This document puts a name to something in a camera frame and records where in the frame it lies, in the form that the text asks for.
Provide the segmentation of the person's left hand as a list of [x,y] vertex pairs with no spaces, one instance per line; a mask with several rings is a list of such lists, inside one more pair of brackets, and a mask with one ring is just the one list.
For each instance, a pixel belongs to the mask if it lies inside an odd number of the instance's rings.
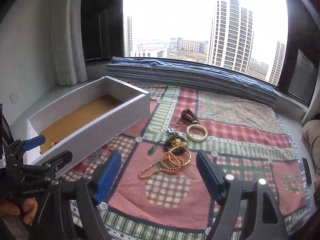
[[33,223],[38,203],[35,198],[28,198],[22,203],[22,207],[17,207],[15,204],[6,199],[1,199],[1,214],[19,216],[21,212],[24,213],[23,221],[25,224],[30,225]]

